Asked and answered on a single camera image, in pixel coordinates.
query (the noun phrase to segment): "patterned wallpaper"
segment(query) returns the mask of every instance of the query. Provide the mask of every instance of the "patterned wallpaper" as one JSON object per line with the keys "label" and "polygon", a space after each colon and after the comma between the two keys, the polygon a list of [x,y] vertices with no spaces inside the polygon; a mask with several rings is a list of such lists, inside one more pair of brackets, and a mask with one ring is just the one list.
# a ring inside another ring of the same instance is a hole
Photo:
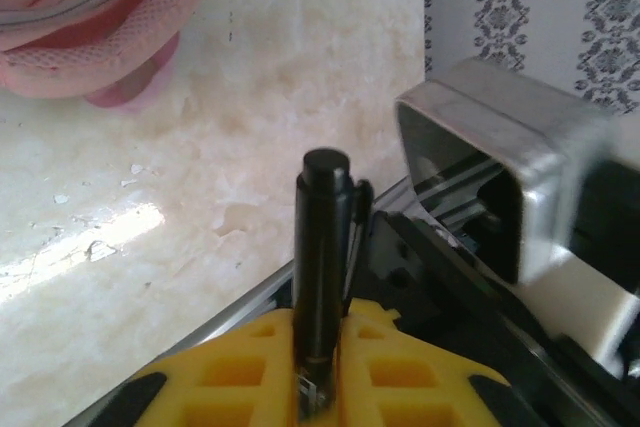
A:
{"label": "patterned wallpaper", "polygon": [[640,107],[640,0],[425,0],[424,6],[427,76],[479,55],[614,114]]}

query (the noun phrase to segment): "white marble surface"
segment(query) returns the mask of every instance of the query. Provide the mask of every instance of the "white marble surface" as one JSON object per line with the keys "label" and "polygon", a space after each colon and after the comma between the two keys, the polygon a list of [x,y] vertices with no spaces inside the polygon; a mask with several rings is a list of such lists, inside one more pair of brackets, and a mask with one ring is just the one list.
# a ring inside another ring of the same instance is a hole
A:
{"label": "white marble surface", "polygon": [[0,425],[61,425],[291,257],[304,152],[379,191],[423,0],[204,0],[139,114],[0,93]]}

